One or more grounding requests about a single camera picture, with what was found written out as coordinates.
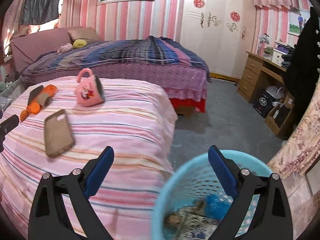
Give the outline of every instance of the pink striped wall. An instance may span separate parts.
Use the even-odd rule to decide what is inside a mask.
[[[309,0],[299,0],[299,7],[302,9],[309,10],[311,7]],[[297,43],[298,37],[288,34],[288,13],[287,8],[276,8],[276,7],[263,7],[257,8],[256,15],[256,29],[252,45],[252,52],[256,53],[258,49],[259,37],[264,33],[267,33],[270,38],[270,46],[274,46],[273,41],[278,41],[288,43],[293,46]]]
[[[59,27],[93,27],[103,40],[144,39],[149,35],[180,40],[184,0],[64,0]]]

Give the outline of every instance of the yellow plush toy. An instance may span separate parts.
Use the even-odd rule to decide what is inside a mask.
[[[75,40],[75,42],[73,43],[72,47],[74,49],[79,49],[79,48],[83,48],[87,46],[87,42],[85,40],[81,40],[81,39],[77,39]]]

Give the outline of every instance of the pink mug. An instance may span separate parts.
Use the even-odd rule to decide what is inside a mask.
[[[88,72],[89,77],[82,79],[84,73]],[[92,70],[85,68],[78,74],[75,95],[77,102],[81,106],[95,106],[104,102],[104,91],[101,82],[97,76],[92,73]]]

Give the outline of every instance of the blue gripper pad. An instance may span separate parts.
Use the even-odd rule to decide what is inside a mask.
[[[237,180],[229,170],[225,163],[224,156],[216,146],[209,148],[208,160],[226,194],[235,199],[238,195]]]
[[[104,178],[113,164],[115,153],[111,147],[107,147],[99,156],[98,162],[89,174],[86,180],[86,190],[84,196],[89,199],[96,195]]]

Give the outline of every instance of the blue laundry basket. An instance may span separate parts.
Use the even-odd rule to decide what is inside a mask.
[[[239,168],[247,168],[258,176],[269,177],[272,173],[262,161],[249,154],[232,150],[221,150],[221,153],[227,159],[233,160]],[[171,240],[172,235],[170,235],[164,226],[165,217],[183,206],[192,205],[196,199],[204,199],[207,195],[213,194],[219,196],[221,201],[228,203],[232,203],[233,201],[224,192],[209,164],[208,154],[204,153],[181,166],[164,185],[156,201],[152,215],[152,239]],[[258,199],[258,195],[253,196],[246,217],[236,236],[247,232]]]

